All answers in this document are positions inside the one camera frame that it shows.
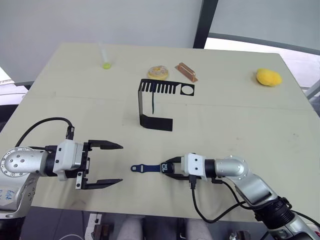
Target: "circular hole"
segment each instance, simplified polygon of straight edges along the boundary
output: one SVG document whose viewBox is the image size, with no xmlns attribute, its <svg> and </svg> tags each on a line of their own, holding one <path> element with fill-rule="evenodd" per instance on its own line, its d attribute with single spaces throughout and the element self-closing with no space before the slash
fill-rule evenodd
<svg viewBox="0 0 320 240">
<path fill-rule="evenodd" d="M 192 93 L 194 92 L 194 90 L 193 90 L 192 87 L 190 87 L 190 86 L 183 86 L 183 87 L 181 88 L 181 91 L 182 91 L 184 94 L 188 94 L 188 95 L 190 95 L 190 94 L 192 94 Z"/>
</svg>

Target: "table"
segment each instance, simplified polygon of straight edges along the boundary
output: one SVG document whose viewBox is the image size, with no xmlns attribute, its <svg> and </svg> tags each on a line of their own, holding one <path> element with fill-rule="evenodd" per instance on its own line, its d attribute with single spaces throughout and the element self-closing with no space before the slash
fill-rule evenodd
<svg viewBox="0 0 320 240">
<path fill-rule="evenodd" d="M 110 213 L 199 218 L 188 181 L 160 173 L 130 171 L 134 164 L 159 164 L 185 153 L 208 158 L 240 156 L 295 210 L 319 220 L 319 118 L 275 53 L 106 45 L 112 67 L 102 69 L 97 44 L 63 43 L 47 63 L 0 134 L 0 150 L 12 148 L 38 120 L 66 117 L 74 139 L 108 140 L 124 148 L 90 152 L 89 182 L 123 178 L 105 189 L 75 190 L 75 179 L 41 177 L 33 206 Z M 139 125 L 138 86 L 150 67 L 167 66 L 168 81 L 191 83 L 174 67 L 196 72 L 194 96 L 155 94 L 155 112 L 173 118 L 173 131 Z M 280 73 L 276 87 L 255 80 L 258 68 Z M 144 112 L 151 115 L 150 99 Z M 56 145 L 62 122 L 45 123 L 22 145 Z M 223 185 L 198 181 L 200 210 L 214 218 L 235 203 Z M 224 220 L 254 221 L 235 209 Z"/>
</svg>

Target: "donut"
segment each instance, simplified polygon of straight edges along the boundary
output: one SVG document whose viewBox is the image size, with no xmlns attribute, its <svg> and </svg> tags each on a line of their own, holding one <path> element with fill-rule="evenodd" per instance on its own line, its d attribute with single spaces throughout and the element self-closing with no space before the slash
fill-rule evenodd
<svg viewBox="0 0 320 240">
<path fill-rule="evenodd" d="M 168 77 L 168 69 L 165 66 L 153 66 L 148 70 L 148 78 L 154 80 L 165 80 Z"/>
</svg>

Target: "watch face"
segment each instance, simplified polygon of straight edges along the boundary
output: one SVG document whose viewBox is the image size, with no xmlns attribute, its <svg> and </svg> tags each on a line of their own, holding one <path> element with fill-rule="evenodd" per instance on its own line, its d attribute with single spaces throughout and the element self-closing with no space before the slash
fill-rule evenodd
<svg viewBox="0 0 320 240">
<path fill-rule="evenodd" d="M 174 174 L 175 173 L 175 166 L 173 163 L 170 162 L 163 162 L 161 163 L 161 172 L 163 174 Z"/>
</svg>

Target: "black metal bracket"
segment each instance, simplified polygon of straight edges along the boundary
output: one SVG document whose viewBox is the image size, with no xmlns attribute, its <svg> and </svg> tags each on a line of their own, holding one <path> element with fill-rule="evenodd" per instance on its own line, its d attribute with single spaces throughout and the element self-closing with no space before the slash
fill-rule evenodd
<svg viewBox="0 0 320 240">
<path fill-rule="evenodd" d="M 181 85 L 180 95 L 194 96 L 195 85 L 182 83 L 177 81 L 141 79 L 138 88 L 138 104 L 139 104 L 139 120 L 140 125 L 146 129 L 155 129 L 162 131 L 170 131 L 173 129 L 173 119 L 163 117 L 152 117 L 144 115 L 143 111 L 143 97 L 142 92 L 176 94 L 176 87 Z M 192 88 L 192 93 L 187 94 L 183 92 L 183 87 L 189 86 Z"/>
</svg>

